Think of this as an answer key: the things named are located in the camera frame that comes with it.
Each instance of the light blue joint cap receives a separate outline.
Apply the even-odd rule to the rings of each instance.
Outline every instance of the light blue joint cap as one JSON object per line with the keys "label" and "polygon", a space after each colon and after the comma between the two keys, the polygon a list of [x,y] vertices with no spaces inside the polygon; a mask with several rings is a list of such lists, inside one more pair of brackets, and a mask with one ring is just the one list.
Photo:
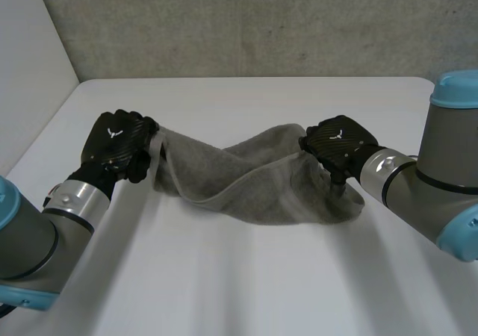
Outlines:
{"label": "light blue joint cap", "polygon": [[20,192],[15,185],[0,176],[0,230],[15,217],[21,200]]}
{"label": "light blue joint cap", "polygon": [[430,102],[442,108],[478,108],[478,69],[452,71],[441,75]]}
{"label": "light blue joint cap", "polygon": [[0,285],[0,302],[20,308],[45,311],[53,305],[57,297],[57,293]]}
{"label": "light blue joint cap", "polygon": [[478,204],[461,212],[446,224],[436,245],[461,261],[478,259]]}

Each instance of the white table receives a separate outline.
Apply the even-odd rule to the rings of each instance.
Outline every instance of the white table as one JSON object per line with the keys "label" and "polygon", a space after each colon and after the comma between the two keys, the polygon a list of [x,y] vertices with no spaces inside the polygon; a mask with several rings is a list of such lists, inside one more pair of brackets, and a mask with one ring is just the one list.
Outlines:
{"label": "white table", "polygon": [[[432,89],[419,78],[88,81],[8,178],[40,206],[77,169],[98,115],[117,108],[220,147],[346,114],[417,154]],[[352,183],[367,202],[354,223],[271,227],[123,182],[54,307],[14,311],[0,335],[476,335],[477,264],[440,252]]]}

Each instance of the white logo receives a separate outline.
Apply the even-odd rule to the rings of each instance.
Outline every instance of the white logo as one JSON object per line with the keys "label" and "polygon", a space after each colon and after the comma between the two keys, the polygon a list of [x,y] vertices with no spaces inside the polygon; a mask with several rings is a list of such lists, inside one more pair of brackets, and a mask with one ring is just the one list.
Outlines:
{"label": "white logo", "polygon": [[341,130],[341,133],[337,134],[337,137],[329,137],[330,140],[336,140],[336,139],[339,139],[341,140],[342,139],[342,130]]}
{"label": "white logo", "polygon": [[112,131],[108,128],[108,133],[110,134],[111,138],[115,138],[116,136],[120,135],[120,134],[122,133],[122,131],[112,132]]}

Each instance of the cloth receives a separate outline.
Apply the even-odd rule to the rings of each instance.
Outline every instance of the cloth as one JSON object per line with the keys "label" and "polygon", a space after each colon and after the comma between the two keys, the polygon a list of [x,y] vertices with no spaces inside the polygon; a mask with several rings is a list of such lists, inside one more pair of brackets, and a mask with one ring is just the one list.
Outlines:
{"label": "cloth", "polygon": [[149,150],[154,188],[254,224],[333,224],[357,217],[363,198],[349,185],[340,197],[329,192],[329,173],[300,150],[304,135],[299,125],[278,125],[218,149],[160,127]]}

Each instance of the black robotic glove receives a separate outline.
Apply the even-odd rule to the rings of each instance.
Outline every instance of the black robotic glove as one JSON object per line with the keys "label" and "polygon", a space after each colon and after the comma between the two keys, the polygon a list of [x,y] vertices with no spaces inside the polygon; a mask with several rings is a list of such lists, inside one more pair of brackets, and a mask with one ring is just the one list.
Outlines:
{"label": "black robotic glove", "polygon": [[312,154],[330,172],[333,184],[344,185],[347,178],[360,181],[361,160],[383,149],[365,128],[346,116],[326,119],[307,128],[299,139],[300,148]]}
{"label": "black robotic glove", "polygon": [[149,143],[158,130],[152,118],[138,112],[103,113],[84,144],[81,164],[93,162],[112,172],[117,181],[139,183],[146,177]]}

